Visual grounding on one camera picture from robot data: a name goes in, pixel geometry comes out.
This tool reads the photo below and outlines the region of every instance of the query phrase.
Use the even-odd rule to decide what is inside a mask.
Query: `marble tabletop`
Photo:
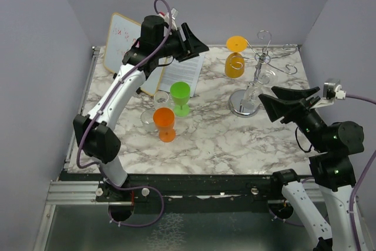
[[[282,48],[271,48],[270,54],[281,54]],[[231,79],[224,74],[224,64],[230,51],[223,46],[211,46],[193,98],[188,102],[191,112],[185,118],[176,117],[176,139],[163,143],[157,133],[147,133],[140,116],[146,109],[153,109],[153,99],[141,93],[134,94],[122,112],[115,134],[122,142],[119,152],[122,166],[128,173],[161,174],[271,174],[292,168],[300,175],[310,174],[308,156],[297,146],[296,125],[271,123],[261,106],[251,118],[233,115],[228,106],[229,96],[237,89],[244,89],[253,78],[256,62],[246,61],[246,71],[240,78]],[[104,47],[93,74],[84,115],[105,94],[113,79],[103,67]],[[242,53],[253,57],[251,50]],[[298,72],[287,75],[276,71],[275,85],[285,88],[308,88],[300,54],[297,52],[271,62],[278,68],[294,65]],[[271,94],[270,86],[261,87]],[[308,148],[305,137],[299,135],[302,147]],[[76,166],[77,145],[71,154],[68,172],[98,173],[96,166],[80,170]],[[89,158],[82,153],[81,162]]]

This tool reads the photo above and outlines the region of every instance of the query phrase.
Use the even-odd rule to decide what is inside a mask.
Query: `whiteboard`
[[[140,37],[140,33],[141,25],[139,23],[119,13],[112,14],[103,66],[112,73],[119,72],[124,54]],[[163,70],[164,68],[156,68],[141,86],[141,90],[149,95],[154,95],[158,90]]]

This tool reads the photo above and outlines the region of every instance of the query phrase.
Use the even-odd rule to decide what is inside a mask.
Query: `yellow cup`
[[[240,53],[231,53],[226,59],[224,73],[229,78],[235,79],[244,74],[245,62]]]

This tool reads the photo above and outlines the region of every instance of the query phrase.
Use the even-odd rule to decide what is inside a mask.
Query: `orange disc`
[[[240,36],[235,35],[229,38],[226,42],[226,46],[232,52],[241,52],[247,48],[247,40]]]

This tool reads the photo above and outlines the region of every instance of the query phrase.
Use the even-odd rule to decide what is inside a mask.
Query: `green cup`
[[[185,82],[176,82],[170,88],[172,100],[175,103],[174,113],[176,116],[185,117],[189,114],[187,102],[190,98],[190,86]]]

